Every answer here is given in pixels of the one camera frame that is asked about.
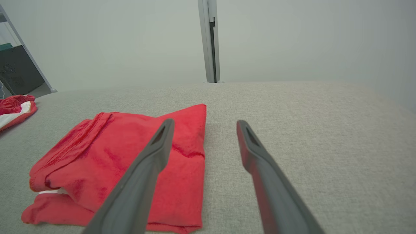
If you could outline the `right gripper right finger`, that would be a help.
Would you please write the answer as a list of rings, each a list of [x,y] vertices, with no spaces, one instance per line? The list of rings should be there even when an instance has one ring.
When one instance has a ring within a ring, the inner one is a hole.
[[[264,234],[325,234],[251,126],[236,125],[244,169],[251,174]]]

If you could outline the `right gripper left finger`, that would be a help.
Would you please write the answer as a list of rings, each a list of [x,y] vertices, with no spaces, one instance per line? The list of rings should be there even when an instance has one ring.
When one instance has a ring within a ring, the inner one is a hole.
[[[166,167],[175,122],[166,119],[131,163],[82,234],[144,234],[158,175]]]

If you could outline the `red Bulls jersey shirt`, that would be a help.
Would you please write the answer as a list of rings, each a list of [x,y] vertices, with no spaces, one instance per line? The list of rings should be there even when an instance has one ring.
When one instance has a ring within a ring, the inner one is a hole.
[[[166,119],[175,132],[167,166],[158,175],[147,230],[189,234],[202,228],[207,107],[160,117],[101,112],[71,129],[30,170],[38,192],[24,223],[86,226]]]

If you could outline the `red shorts with white stripe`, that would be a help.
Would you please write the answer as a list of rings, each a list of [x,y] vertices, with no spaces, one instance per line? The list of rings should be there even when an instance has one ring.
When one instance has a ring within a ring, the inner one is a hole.
[[[0,132],[22,123],[36,111],[33,95],[12,95],[0,99]]]

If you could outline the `dark grey cabinet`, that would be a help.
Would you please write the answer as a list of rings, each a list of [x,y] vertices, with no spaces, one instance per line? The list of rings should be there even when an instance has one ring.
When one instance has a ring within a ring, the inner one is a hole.
[[[0,81],[12,95],[25,95],[45,83],[23,46],[0,51]]]

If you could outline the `grey partition post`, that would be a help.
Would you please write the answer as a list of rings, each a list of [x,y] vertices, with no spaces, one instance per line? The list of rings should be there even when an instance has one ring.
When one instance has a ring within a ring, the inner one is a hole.
[[[217,0],[198,0],[206,81],[220,81]]]

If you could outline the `grey metal frame bar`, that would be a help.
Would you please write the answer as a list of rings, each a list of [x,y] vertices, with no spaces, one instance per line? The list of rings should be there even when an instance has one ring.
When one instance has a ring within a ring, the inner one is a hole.
[[[33,58],[33,56],[31,55],[29,49],[27,48],[26,44],[24,43],[22,37],[19,35],[18,31],[16,30],[15,26],[13,25],[11,19],[9,18],[9,16],[6,13],[6,10],[4,9],[4,7],[0,4],[0,12],[3,14],[3,16],[5,17],[6,21],[9,22],[9,25],[12,29],[12,31],[15,33],[17,39],[19,40],[19,42],[21,43],[21,45],[23,46],[23,48],[25,49],[25,52],[27,53],[27,55],[29,56],[29,58],[31,59],[33,65],[36,67],[37,71],[39,72],[40,76],[43,78],[44,82],[47,84],[47,86],[50,89],[51,93],[56,93],[58,92],[55,88],[53,88],[51,86],[51,84],[49,83],[49,81],[47,80],[47,78],[45,77],[44,73],[42,72],[42,70],[40,69],[40,67],[37,65],[37,62],[35,61],[35,59]]]

